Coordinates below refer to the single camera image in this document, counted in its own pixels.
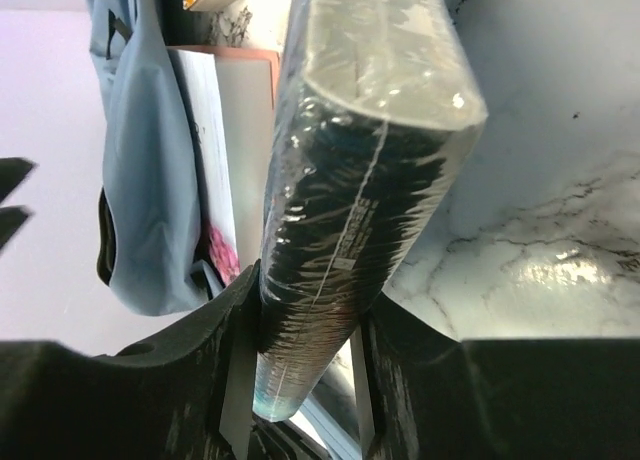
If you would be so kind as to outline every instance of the white marble wall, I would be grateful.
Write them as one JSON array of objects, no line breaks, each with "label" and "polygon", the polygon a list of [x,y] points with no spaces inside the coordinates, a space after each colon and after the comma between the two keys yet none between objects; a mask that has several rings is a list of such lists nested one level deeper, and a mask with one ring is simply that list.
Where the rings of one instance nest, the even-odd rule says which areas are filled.
[{"label": "white marble wall", "polygon": [[453,338],[640,335],[637,0],[465,0],[490,111],[386,287]]},{"label": "white marble wall", "polygon": [[237,0],[214,13],[207,42],[282,52],[291,0]]}]

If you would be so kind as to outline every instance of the black object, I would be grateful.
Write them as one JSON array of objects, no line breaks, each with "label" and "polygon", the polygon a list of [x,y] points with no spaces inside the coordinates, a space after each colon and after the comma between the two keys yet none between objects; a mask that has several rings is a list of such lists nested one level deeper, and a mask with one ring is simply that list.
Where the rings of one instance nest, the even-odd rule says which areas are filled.
[{"label": "black object", "polygon": [[116,32],[118,32],[122,38],[124,38],[125,43],[129,42],[131,36],[133,35],[133,31],[131,28],[124,23],[121,18],[116,17],[116,14],[109,10],[109,37],[107,39],[107,51],[106,51],[106,59],[111,60],[111,42],[113,41],[113,37],[115,37]]},{"label": "black object", "polygon": [[115,357],[1,343],[0,458],[328,458],[291,425],[252,419],[258,271]]},{"label": "black object", "polygon": [[[34,164],[24,158],[0,158],[0,202],[29,175]],[[30,213],[24,207],[0,208],[0,249],[22,227]]]},{"label": "black object", "polygon": [[[258,270],[116,357],[0,344],[0,458],[328,459],[252,417]],[[640,453],[638,340],[457,344],[384,296],[356,338],[364,458]]]},{"label": "black object", "polygon": [[100,225],[100,251],[98,252],[98,262],[96,270],[98,278],[105,285],[111,282],[111,275],[116,263],[116,232],[113,226],[111,209],[104,194],[104,188],[100,190],[100,200],[98,200],[98,221]]},{"label": "black object", "polygon": [[276,121],[261,257],[257,387],[274,412],[275,398],[302,403],[423,230],[461,162],[445,146],[479,131],[394,124],[299,90]]},{"label": "black object", "polygon": [[456,343],[383,297],[352,355],[366,458],[640,458],[637,339]]}]

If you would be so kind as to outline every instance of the light blue bag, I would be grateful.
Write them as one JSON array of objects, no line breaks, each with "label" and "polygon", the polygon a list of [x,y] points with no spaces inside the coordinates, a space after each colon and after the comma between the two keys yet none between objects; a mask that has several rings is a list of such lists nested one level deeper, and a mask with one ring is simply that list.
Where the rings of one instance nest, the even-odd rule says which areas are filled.
[{"label": "light blue bag", "polygon": [[214,296],[222,287],[194,260],[201,227],[194,149],[158,2],[87,1],[107,118],[103,181],[116,243],[109,286],[144,315],[196,308],[208,296],[195,274],[204,273]]}]

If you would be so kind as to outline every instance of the plastic wrap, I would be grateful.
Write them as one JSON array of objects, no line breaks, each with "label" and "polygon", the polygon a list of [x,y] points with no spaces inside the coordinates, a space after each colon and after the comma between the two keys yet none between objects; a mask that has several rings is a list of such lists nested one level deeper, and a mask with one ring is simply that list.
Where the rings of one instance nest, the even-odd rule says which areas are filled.
[{"label": "plastic wrap", "polygon": [[481,133],[443,0],[293,0],[267,185],[254,411],[293,415]]}]

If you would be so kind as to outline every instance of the marble surface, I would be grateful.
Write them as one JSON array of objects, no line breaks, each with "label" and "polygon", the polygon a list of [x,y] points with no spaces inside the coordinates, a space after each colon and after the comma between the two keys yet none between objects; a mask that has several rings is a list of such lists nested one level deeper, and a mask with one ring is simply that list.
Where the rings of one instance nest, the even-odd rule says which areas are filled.
[{"label": "marble surface", "polygon": [[282,52],[291,0],[237,0],[212,14],[204,41]]},{"label": "marble surface", "polygon": [[468,0],[490,112],[386,287],[453,338],[640,334],[634,0]]}]

